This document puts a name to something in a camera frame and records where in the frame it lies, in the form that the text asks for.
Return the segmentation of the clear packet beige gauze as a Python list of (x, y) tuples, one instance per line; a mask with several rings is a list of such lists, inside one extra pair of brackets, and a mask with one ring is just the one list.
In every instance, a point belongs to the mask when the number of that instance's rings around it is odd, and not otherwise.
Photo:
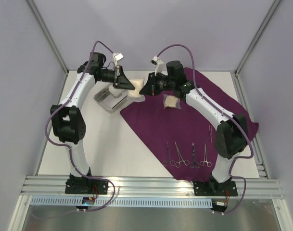
[(173, 95), (163, 95), (163, 105), (164, 108), (176, 108), (181, 109), (180, 99)]
[(138, 103), (145, 101), (145, 96), (140, 94), (140, 90), (144, 87), (144, 79), (131, 79), (130, 83), (135, 87), (135, 89), (127, 91), (128, 100), (130, 102)]

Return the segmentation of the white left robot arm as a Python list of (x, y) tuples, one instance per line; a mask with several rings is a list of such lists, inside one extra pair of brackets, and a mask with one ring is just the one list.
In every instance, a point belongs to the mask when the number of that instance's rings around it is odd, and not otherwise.
[(90, 90), (99, 82), (111, 83), (115, 89), (134, 90), (134, 85), (125, 76), (123, 67), (118, 64), (124, 58), (121, 53), (113, 53), (114, 69), (104, 67), (106, 56), (99, 52), (93, 52), (90, 59), (77, 70), (77, 76), (73, 87), (59, 105), (51, 107), (49, 120), (52, 123), (53, 133), (60, 143), (52, 144), (63, 146), (68, 152), (72, 165), (71, 175), (80, 177), (76, 187), (82, 193), (92, 190), (93, 181), (86, 161), (83, 147), (83, 139), (86, 134), (86, 123), (83, 119), (81, 108)]

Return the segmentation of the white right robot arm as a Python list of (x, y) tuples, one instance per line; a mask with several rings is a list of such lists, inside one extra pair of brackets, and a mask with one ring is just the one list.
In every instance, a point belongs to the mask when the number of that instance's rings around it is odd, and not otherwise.
[(250, 143), (245, 115), (234, 114), (210, 98), (197, 85), (195, 79), (187, 80), (180, 61), (162, 62), (157, 56), (152, 59), (155, 71), (149, 73), (141, 95), (156, 96), (162, 91), (171, 91), (174, 96), (198, 111), (216, 130), (215, 149), (217, 160), (212, 170), (209, 189), (215, 195), (222, 194), (231, 170), (240, 153)]

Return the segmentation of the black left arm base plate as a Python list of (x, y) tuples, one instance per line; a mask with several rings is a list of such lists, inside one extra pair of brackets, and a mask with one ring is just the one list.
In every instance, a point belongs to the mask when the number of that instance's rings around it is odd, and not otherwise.
[(65, 194), (106, 195), (108, 189), (108, 182), (105, 180), (93, 180), (72, 174), (69, 175), (65, 184)]

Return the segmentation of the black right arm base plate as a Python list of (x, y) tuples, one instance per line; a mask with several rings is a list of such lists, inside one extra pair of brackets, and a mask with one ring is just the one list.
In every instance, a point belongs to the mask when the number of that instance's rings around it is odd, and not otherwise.
[(193, 190), (195, 196), (238, 196), (236, 183), (232, 180), (224, 183), (218, 183), (215, 180), (208, 182), (194, 180)]

